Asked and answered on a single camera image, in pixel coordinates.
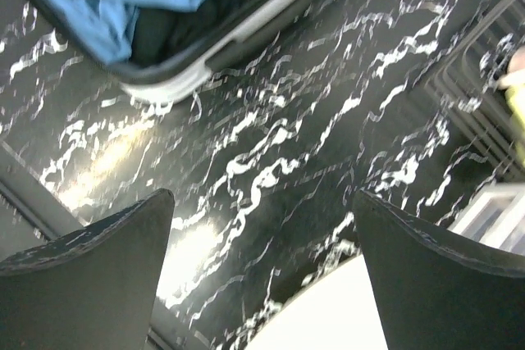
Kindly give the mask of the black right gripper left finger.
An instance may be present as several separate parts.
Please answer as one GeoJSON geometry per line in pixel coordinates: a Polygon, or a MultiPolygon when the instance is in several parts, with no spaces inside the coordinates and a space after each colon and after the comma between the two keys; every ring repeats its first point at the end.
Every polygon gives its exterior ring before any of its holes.
{"type": "Polygon", "coordinates": [[[174,197],[131,206],[1,263],[3,349],[141,349],[174,197]]]}

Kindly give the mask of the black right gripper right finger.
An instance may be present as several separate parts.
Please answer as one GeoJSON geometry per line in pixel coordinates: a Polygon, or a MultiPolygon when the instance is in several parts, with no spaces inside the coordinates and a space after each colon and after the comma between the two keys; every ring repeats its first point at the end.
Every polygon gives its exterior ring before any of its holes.
{"type": "Polygon", "coordinates": [[[359,190],[358,242],[390,349],[522,349],[524,258],[359,190]]]}

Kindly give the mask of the white black space suitcase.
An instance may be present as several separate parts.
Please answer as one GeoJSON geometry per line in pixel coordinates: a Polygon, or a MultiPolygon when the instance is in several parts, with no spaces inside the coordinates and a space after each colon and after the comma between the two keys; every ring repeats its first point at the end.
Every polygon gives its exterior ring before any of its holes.
{"type": "Polygon", "coordinates": [[[312,0],[29,0],[136,101],[180,102],[312,0]]]}

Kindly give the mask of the black garment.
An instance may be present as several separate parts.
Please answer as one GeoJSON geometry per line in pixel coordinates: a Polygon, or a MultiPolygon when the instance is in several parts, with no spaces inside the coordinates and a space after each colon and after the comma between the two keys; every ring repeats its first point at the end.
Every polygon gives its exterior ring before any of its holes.
{"type": "Polygon", "coordinates": [[[204,38],[249,0],[205,0],[196,11],[141,7],[130,61],[156,65],[204,38]]]}

